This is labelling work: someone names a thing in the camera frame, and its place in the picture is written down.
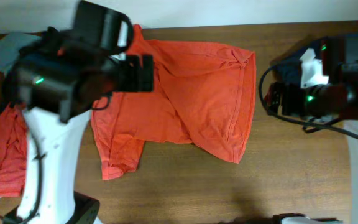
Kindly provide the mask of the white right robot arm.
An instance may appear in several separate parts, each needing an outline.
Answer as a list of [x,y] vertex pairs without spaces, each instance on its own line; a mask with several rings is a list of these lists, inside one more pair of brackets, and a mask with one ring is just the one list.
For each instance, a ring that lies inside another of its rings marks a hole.
[[334,131],[347,139],[351,222],[358,223],[358,33],[308,42],[268,71],[275,81],[259,99],[269,116],[306,134]]

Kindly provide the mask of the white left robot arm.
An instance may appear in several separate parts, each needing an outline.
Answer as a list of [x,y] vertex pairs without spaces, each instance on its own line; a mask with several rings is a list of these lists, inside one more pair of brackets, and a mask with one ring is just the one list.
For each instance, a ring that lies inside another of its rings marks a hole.
[[134,28],[118,28],[112,47],[87,34],[48,28],[20,49],[10,74],[27,126],[20,204],[4,223],[99,223],[99,200],[74,189],[81,140],[93,102],[115,92],[152,91],[152,57],[128,55]]

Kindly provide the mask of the red t-shirt with white print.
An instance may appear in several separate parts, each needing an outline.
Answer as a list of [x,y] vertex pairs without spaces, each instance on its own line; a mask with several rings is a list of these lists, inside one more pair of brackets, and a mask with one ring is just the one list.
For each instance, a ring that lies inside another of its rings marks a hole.
[[147,141],[195,144],[239,163],[255,108],[255,53],[214,42],[147,40],[140,25],[130,54],[154,60],[154,90],[114,93],[91,112],[103,180],[134,172]]

